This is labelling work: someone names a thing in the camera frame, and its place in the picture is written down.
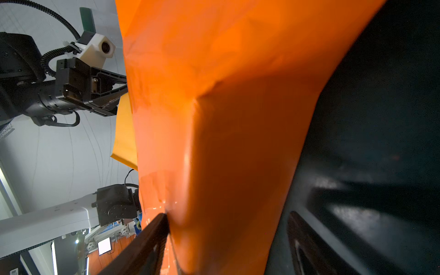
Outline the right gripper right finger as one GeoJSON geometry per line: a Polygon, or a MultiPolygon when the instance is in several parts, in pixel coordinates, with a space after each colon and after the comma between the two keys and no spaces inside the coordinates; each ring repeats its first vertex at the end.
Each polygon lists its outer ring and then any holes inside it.
{"type": "Polygon", "coordinates": [[[287,235],[297,275],[357,275],[359,272],[338,255],[297,213],[288,215],[287,235]]]}

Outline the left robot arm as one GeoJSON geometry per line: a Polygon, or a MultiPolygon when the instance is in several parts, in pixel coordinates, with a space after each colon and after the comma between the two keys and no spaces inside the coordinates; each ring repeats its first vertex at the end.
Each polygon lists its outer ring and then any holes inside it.
{"type": "MultiPolygon", "coordinates": [[[[81,122],[81,111],[115,116],[127,78],[106,71],[115,46],[104,35],[79,33],[55,11],[33,1],[22,6],[42,11],[61,22],[72,42],[42,55],[33,38],[1,33],[1,129],[24,116],[39,127],[70,129],[81,122]]],[[[140,209],[134,184],[102,187],[80,199],[1,220],[1,258],[28,252],[64,234],[124,218],[140,209]]]]}

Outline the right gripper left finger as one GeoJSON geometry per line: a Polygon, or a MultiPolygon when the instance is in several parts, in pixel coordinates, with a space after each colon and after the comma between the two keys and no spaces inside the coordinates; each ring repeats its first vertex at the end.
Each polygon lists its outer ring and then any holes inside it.
{"type": "Polygon", "coordinates": [[[160,274],[169,232],[167,215],[158,214],[100,274],[160,274]]]}

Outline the orange wrapping paper sheet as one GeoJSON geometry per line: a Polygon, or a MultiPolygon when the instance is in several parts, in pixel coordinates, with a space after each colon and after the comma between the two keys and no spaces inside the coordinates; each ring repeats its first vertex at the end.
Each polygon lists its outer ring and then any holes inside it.
{"type": "Polygon", "coordinates": [[[262,275],[315,105],[383,1],[117,1],[143,223],[185,275],[262,275]]]}

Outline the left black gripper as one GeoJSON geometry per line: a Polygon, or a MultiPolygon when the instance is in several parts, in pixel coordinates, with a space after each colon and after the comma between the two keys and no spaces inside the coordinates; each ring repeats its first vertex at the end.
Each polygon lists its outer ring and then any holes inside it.
{"type": "Polygon", "coordinates": [[[124,75],[89,66],[75,57],[56,63],[57,110],[89,110],[105,117],[115,116],[120,98],[127,92],[124,75]]]}

